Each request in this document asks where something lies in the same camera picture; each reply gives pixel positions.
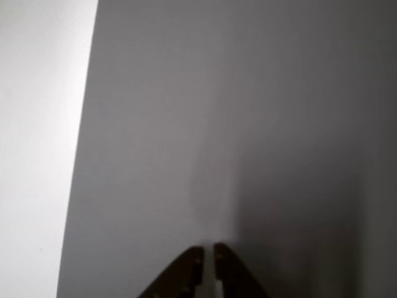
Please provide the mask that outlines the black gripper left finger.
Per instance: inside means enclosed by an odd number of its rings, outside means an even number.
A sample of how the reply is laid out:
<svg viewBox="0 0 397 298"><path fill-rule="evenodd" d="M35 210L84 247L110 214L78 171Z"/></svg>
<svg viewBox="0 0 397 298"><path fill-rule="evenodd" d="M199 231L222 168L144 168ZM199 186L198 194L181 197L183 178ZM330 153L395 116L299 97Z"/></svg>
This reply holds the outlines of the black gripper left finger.
<svg viewBox="0 0 397 298"><path fill-rule="evenodd" d="M202 285L203 265L204 248L192 246L172 261L138 297L195 297L196 287Z"/></svg>

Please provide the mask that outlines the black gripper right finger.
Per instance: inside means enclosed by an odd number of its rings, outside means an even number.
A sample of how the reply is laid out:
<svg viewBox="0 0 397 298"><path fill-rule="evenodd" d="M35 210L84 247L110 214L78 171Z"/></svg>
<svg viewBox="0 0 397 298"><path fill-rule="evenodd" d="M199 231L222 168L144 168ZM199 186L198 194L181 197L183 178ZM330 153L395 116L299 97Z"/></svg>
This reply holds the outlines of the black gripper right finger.
<svg viewBox="0 0 397 298"><path fill-rule="evenodd" d="M213 252L215 276L222 283L223 297L269 297L250 270L229 246L224 243L216 243L213 246Z"/></svg>

